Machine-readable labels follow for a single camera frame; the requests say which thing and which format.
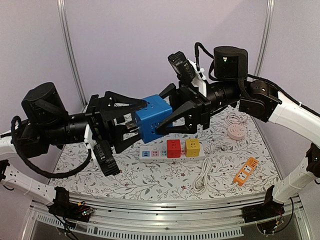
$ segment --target blue cube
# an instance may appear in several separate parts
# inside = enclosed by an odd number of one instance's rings
[[[148,96],[143,100],[147,102],[147,106],[135,112],[135,120],[139,135],[146,144],[163,137],[156,134],[156,127],[172,114],[172,107],[159,95]]]

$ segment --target coiled white cord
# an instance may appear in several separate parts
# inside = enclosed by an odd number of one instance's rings
[[[243,118],[235,113],[230,113],[225,117],[225,123],[227,125],[242,124],[242,123],[246,123],[247,120],[248,120],[247,117]]]
[[[202,163],[202,169],[199,174],[199,176],[194,180],[193,182],[193,188],[192,192],[194,194],[203,194],[207,190],[207,186],[210,186],[211,188],[218,190],[218,191],[227,191],[230,189],[233,189],[238,183],[233,183],[228,188],[218,188],[216,186],[212,186],[210,183],[208,183],[208,172],[211,170],[212,167],[212,161],[209,157],[205,158]]]

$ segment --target red cube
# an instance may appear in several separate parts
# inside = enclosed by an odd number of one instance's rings
[[[169,159],[181,157],[181,144],[179,139],[166,141],[166,156]]]

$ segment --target floral tablecloth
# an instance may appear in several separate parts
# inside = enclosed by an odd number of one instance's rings
[[[244,140],[235,141],[227,135],[228,114],[237,114],[247,121],[242,123],[247,130]],[[50,185],[65,187],[71,192],[95,197],[110,197],[149,201],[197,200],[226,198],[239,195],[264,192],[279,181],[279,176],[266,145],[251,117],[228,107],[210,120],[210,128],[197,134],[170,134],[148,143],[152,145],[167,139],[198,138],[212,161],[208,181],[217,188],[229,188],[232,180],[249,157],[259,163],[250,178],[242,186],[230,190],[216,190],[210,186],[202,194],[194,194],[192,185],[201,172],[202,161],[180,161],[172,163],[145,164],[139,162],[140,140],[120,154],[114,154],[120,174],[105,177],[97,170],[94,162],[75,176],[64,179],[52,179]],[[83,143],[66,145],[54,170],[65,172],[81,164],[87,157]]]

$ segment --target white wall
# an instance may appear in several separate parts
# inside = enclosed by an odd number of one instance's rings
[[[142,98],[177,83],[167,57],[194,44],[248,50],[253,72],[267,1],[256,0],[68,0],[68,24],[85,94],[113,91]],[[210,59],[200,53],[201,66]]]
[[[320,1],[275,1],[261,76],[320,112]],[[276,162],[287,176],[306,155],[310,142],[270,123],[260,123]],[[319,239],[320,187],[310,183],[300,194],[314,239]]]
[[[81,103],[75,88],[61,31],[56,0],[0,1],[0,133],[10,129],[13,116],[25,118],[21,101],[28,90],[44,82],[54,82],[70,113]],[[52,171],[59,151],[33,162]],[[10,161],[21,172],[45,181],[20,159]],[[19,191],[0,187],[0,239],[18,239],[31,199]]]

